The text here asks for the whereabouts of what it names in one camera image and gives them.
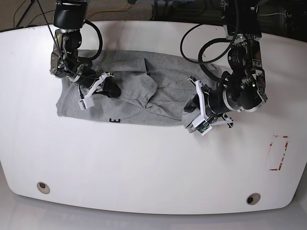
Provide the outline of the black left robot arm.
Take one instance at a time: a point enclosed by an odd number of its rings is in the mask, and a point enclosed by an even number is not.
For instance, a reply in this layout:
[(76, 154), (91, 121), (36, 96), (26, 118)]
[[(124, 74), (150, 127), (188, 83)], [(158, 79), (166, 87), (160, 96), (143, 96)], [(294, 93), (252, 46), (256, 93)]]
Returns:
[(207, 42), (195, 61), (216, 82), (216, 88), (191, 78), (196, 95), (184, 107), (185, 128), (232, 127), (227, 113), (251, 113), (267, 102), (257, 19), (259, 1), (222, 0), (220, 5), (226, 37)]

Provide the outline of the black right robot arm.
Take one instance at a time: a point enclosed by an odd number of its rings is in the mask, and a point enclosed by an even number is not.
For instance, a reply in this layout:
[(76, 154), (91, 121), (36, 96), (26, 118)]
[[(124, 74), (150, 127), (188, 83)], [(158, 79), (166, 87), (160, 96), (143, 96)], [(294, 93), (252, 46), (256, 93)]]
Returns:
[[(57, 78), (67, 78), (79, 87), (80, 97), (84, 94), (81, 88), (93, 89), (94, 94), (102, 94), (109, 98), (121, 95), (120, 88), (112, 81), (110, 73), (101, 73), (92, 68), (103, 48), (100, 30), (92, 22), (85, 19), (88, 8), (87, 0), (58, 0), (53, 25), (58, 29), (54, 35), (54, 48), (51, 54), (50, 73)], [(91, 26), (97, 33), (99, 47), (92, 57), (79, 56), (82, 44), (80, 29), (83, 25)]]

